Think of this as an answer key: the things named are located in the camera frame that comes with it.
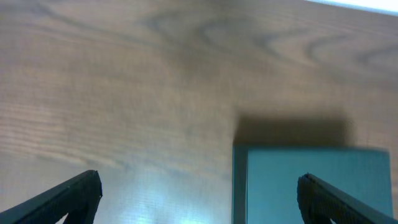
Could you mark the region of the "black gift box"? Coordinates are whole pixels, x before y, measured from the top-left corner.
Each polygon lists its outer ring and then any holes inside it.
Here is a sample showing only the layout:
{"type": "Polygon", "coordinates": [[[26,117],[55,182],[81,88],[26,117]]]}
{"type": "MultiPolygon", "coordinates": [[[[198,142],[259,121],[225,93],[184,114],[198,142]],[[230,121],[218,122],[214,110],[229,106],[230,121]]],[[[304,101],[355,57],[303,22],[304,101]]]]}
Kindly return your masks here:
{"type": "Polygon", "coordinates": [[[393,217],[390,156],[363,147],[233,146],[232,224],[302,223],[299,177],[313,174],[393,217]]]}

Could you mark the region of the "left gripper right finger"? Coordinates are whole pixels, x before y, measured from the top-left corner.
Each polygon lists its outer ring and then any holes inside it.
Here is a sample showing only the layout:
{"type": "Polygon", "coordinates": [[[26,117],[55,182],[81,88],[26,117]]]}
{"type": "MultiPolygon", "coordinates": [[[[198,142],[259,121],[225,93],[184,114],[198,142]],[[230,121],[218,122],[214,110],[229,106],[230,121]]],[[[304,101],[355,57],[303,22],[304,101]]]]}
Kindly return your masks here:
{"type": "Polygon", "coordinates": [[[298,178],[297,202],[305,224],[397,224],[312,174],[298,178]]]}

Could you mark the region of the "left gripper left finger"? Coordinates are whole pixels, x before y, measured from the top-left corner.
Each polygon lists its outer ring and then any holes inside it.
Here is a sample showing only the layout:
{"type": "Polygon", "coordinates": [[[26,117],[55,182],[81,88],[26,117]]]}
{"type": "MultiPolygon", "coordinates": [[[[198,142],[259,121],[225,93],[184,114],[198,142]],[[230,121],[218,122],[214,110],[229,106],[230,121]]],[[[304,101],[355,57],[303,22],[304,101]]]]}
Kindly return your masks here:
{"type": "Polygon", "coordinates": [[[1,223],[93,224],[103,196],[98,171],[87,170],[29,200],[1,212],[1,223]]]}

